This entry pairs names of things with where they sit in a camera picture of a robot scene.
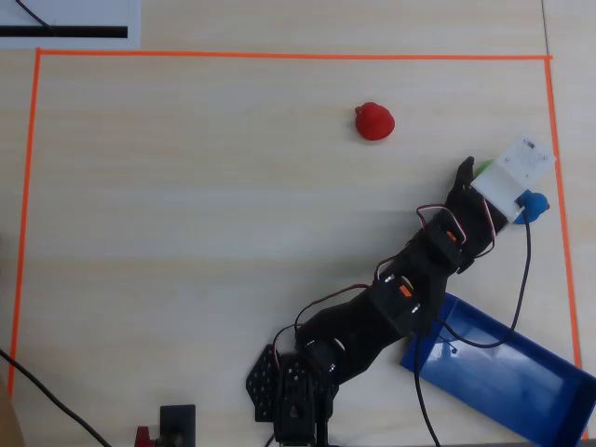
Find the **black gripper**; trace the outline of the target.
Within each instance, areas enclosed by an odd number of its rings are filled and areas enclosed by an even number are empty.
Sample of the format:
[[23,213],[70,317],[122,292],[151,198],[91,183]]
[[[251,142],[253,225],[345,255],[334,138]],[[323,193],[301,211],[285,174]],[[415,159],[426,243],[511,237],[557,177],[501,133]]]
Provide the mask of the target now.
[[508,219],[473,188],[475,158],[468,156],[458,167],[454,185],[446,198],[446,207],[454,214],[467,235],[462,248],[462,264],[457,273],[464,273],[476,260],[493,246],[494,235],[507,224]]

